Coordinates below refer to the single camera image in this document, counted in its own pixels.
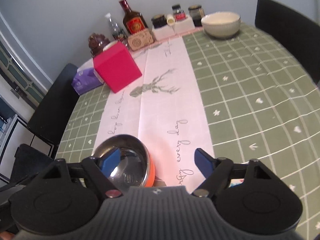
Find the chair backrest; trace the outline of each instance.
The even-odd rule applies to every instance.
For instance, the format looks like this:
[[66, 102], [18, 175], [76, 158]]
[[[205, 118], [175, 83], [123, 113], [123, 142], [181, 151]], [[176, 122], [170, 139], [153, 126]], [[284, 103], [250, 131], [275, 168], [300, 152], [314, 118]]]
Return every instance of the chair backrest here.
[[77, 67], [68, 64], [45, 95], [30, 121], [28, 128], [37, 136], [57, 145], [60, 143], [79, 95], [71, 86]]
[[10, 182], [41, 172], [54, 160], [27, 144], [21, 144], [15, 154]]
[[272, 35], [304, 67], [317, 84], [320, 80], [320, 26], [272, 0], [258, 0], [257, 28]]

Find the clear plastic bottle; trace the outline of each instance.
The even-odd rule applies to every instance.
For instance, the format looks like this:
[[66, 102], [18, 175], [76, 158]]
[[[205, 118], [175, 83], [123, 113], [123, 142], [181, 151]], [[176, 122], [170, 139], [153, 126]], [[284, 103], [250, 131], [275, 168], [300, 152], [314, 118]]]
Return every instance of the clear plastic bottle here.
[[123, 28], [119, 26], [119, 24], [111, 18], [110, 13], [107, 13], [105, 15], [105, 18], [108, 20], [111, 34], [115, 38], [115, 40], [122, 42], [125, 46], [128, 47], [128, 43], [127, 43], [128, 36], [127, 34], [125, 34]]

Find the pink cube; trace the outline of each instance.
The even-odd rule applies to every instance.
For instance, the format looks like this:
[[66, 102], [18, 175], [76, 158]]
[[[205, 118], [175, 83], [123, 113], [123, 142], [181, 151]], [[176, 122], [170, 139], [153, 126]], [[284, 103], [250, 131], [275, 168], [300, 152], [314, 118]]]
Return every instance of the pink cube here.
[[114, 93], [142, 76], [130, 52], [121, 42], [94, 57], [93, 67]]

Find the dark glass jar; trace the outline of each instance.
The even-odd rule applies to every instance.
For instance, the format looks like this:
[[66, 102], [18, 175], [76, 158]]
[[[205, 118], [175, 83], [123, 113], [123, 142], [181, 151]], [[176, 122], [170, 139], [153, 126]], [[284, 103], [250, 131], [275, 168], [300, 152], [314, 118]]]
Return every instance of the dark glass jar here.
[[191, 5], [189, 8], [189, 14], [193, 20], [193, 23], [196, 27], [201, 27], [201, 19], [204, 17], [204, 11], [200, 4]]
[[164, 14], [157, 14], [153, 16], [151, 21], [155, 29], [161, 28], [167, 25], [167, 19], [165, 18]]

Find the glass bottle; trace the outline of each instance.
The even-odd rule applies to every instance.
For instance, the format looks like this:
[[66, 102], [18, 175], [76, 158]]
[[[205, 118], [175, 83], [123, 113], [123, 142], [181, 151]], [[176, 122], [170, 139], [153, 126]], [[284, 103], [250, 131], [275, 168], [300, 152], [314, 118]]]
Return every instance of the glass bottle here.
[[112, 36], [116, 41], [122, 42], [124, 45], [128, 46], [127, 44], [127, 34], [125, 34], [123, 28], [119, 26], [119, 24], [111, 18], [111, 14], [107, 13], [105, 18], [108, 20], [108, 25], [111, 31]]
[[135, 34], [148, 28], [147, 23], [140, 12], [133, 11], [126, 0], [121, 0], [119, 3], [125, 13], [123, 25], [127, 29], [128, 33]]

